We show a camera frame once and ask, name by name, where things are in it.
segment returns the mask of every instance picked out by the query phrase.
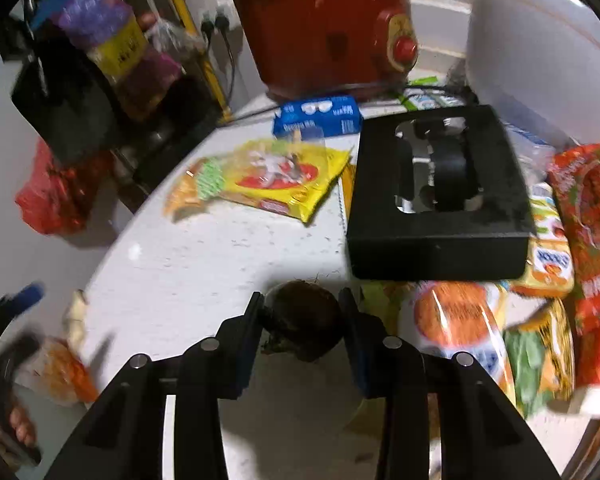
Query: dark round object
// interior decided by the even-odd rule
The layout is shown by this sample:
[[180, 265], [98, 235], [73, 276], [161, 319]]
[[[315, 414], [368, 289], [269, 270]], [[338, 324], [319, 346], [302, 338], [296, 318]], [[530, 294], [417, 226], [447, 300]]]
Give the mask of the dark round object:
[[270, 333], [269, 351], [289, 351], [307, 362], [325, 355], [344, 334], [338, 300], [328, 290], [303, 280], [267, 293], [260, 322]]
[[462, 211], [469, 189], [467, 161], [457, 136], [429, 139], [436, 210]]

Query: silver rivet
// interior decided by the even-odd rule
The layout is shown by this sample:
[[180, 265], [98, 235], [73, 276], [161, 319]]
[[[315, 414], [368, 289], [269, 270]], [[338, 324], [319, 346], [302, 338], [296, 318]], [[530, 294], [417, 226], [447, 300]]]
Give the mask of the silver rivet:
[[149, 356], [146, 354], [136, 354], [129, 359], [129, 366], [132, 368], [142, 368], [149, 362]]
[[467, 352], [460, 352], [456, 356], [456, 361], [458, 361], [458, 364], [461, 366], [471, 366], [474, 364], [474, 357]]
[[402, 339], [396, 337], [395, 335], [388, 335], [382, 339], [382, 344], [391, 350], [395, 350], [402, 346]]
[[218, 350], [220, 346], [220, 342], [215, 337], [207, 337], [202, 340], [200, 343], [200, 348], [202, 348], [205, 352], [213, 352], [214, 350]]

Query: tabletop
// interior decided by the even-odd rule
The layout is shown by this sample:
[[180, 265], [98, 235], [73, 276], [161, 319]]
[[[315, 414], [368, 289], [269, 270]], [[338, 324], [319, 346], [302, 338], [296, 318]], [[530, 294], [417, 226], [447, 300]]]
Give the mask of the tabletop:
[[[261, 96], [244, 112], [269, 104]], [[364, 108], [363, 115], [400, 111], [397, 105], [377, 106]], [[271, 122], [268, 114], [216, 130], [149, 197], [101, 263], [86, 290], [90, 309], [82, 348], [99, 387], [133, 354], [167, 358], [214, 335], [224, 319], [243, 313], [253, 291], [293, 279], [312, 280], [334, 293], [350, 284], [337, 186], [306, 226], [221, 200], [178, 223], [162, 215], [171, 186], [193, 160], [269, 137]], [[357, 142], [358, 136], [327, 139], [328, 146], [354, 151]], [[513, 303], [512, 319], [537, 306]], [[343, 344], [316, 364], [285, 354], [258, 355], [242, 397], [219, 403], [229, 478], [373, 478], [378, 442], [342, 431], [360, 400]], [[173, 406], [169, 399], [164, 478], [173, 477]], [[549, 410], [529, 421], [558, 472], [588, 421]]]

